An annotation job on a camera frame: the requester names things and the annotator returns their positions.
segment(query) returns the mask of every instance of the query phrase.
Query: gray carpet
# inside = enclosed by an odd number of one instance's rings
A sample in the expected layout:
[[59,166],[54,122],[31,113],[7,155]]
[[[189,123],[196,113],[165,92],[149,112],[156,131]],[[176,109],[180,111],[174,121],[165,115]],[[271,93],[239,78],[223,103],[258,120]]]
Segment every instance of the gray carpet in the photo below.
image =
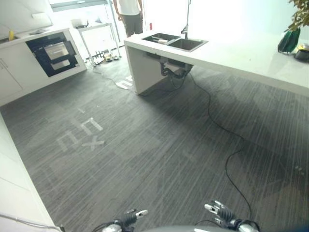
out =
[[[190,77],[177,91],[141,97],[105,79],[129,75],[125,56],[97,71],[103,76],[88,70],[1,108],[56,224],[87,232],[131,208],[149,210],[140,232],[194,224],[212,218],[203,208],[211,199],[248,217],[224,171],[241,139],[211,122],[209,98]],[[253,219],[263,231],[308,224],[309,98],[228,73],[191,73],[211,94],[213,118],[246,139],[228,171]],[[168,80],[158,87],[172,89]]]

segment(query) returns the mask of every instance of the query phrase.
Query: oven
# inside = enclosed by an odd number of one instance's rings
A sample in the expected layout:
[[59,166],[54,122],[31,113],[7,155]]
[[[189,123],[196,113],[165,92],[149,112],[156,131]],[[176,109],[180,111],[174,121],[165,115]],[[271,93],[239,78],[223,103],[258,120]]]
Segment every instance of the oven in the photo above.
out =
[[76,52],[63,32],[26,42],[48,77],[78,66]]

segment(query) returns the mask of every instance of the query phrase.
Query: sink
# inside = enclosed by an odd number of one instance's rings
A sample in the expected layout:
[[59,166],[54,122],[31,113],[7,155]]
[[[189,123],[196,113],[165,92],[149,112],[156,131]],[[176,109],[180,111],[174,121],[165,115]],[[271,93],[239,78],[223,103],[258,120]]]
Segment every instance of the sink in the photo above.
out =
[[143,38],[143,40],[147,40],[147,41],[151,41],[151,42],[155,42],[157,43],[159,39],[162,40],[167,40],[168,42],[165,44],[169,44],[173,41],[175,41],[176,39],[179,39],[180,36],[176,36],[176,35],[168,35],[168,34],[163,34],[163,33],[157,33],[154,34],[152,36],[148,36],[146,38]]
[[202,45],[206,44],[208,41],[206,40],[186,40],[186,39],[178,39],[167,46],[175,47],[177,49],[192,52]]

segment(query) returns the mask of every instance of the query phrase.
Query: green vase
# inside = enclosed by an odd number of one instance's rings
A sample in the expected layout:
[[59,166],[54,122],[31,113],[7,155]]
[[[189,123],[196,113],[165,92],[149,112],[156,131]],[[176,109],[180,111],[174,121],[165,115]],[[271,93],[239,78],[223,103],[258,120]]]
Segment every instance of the green vase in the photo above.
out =
[[298,38],[300,35],[300,28],[295,31],[289,30],[278,44],[278,52],[291,53],[298,44]]

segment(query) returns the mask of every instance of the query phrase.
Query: person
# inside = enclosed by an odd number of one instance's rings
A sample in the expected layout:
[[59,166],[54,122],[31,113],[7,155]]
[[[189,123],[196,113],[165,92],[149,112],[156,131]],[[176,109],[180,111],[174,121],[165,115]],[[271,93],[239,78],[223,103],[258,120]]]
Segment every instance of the person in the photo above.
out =
[[113,0],[118,20],[122,21],[126,36],[143,32],[142,0]]

